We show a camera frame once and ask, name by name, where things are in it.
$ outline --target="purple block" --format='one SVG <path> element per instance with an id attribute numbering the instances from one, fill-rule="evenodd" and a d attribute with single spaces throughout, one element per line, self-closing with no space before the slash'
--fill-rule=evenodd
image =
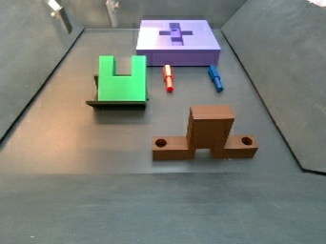
<path id="1" fill-rule="evenodd" d="M 208 66 L 220 47 L 206 20 L 142 20 L 136 53 L 148 66 Z"/>

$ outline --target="plastic block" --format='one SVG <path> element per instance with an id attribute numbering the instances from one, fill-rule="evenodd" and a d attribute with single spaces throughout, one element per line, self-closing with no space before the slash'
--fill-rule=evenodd
<path id="1" fill-rule="evenodd" d="M 147 102 L 147 58 L 131 56 L 131 75 L 116 75 L 113 56 L 99 56 L 97 101 Z"/>
<path id="2" fill-rule="evenodd" d="M 220 46 L 206 20 L 142 20 L 136 53 L 148 66 L 208 66 Z"/>

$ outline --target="gray wall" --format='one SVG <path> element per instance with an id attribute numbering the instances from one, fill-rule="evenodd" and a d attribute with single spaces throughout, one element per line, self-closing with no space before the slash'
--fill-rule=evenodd
<path id="1" fill-rule="evenodd" d="M 83 26 L 72 33 L 41 0 L 0 0 L 0 140 L 52 73 Z"/>
<path id="2" fill-rule="evenodd" d="M 318 172 L 326 172 L 325 23 L 326 10 L 307 0 L 250 0 L 222 28 L 300 166 Z"/>
<path id="3" fill-rule="evenodd" d="M 119 0 L 120 28 L 139 28 L 142 19 L 206 19 L 220 28 L 246 0 Z M 111 28 L 105 0 L 63 0 L 85 28 Z"/>

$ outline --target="hole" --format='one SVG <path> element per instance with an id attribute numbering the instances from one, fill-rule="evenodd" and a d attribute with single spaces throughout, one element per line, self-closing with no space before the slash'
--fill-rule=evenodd
<path id="1" fill-rule="evenodd" d="M 156 139 L 155 141 L 155 145 L 159 147 L 159 148 L 164 148 L 167 146 L 167 141 L 164 139 Z"/>
<path id="2" fill-rule="evenodd" d="M 252 145 L 252 139 L 250 137 L 242 138 L 242 143 L 247 146 Z"/>

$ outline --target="cross-shaped slot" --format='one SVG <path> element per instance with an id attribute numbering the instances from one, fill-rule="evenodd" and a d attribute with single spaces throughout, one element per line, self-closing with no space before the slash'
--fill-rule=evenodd
<path id="1" fill-rule="evenodd" d="M 183 46 L 183 35 L 192 35 L 192 31 L 180 30 L 179 23 L 170 23 L 170 30 L 162 30 L 159 35 L 170 35 L 172 46 Z"/>

